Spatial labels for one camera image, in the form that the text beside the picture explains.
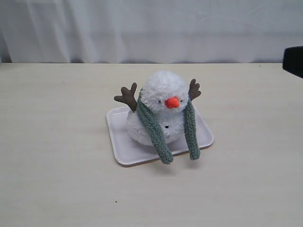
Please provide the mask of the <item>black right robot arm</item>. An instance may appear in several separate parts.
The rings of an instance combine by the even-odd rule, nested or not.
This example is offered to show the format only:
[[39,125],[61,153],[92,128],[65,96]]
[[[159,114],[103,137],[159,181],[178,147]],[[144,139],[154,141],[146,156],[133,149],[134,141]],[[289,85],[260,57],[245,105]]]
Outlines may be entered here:
[[284,50],[282,68],[295,76],[303,78],[302,46],[288,47]]

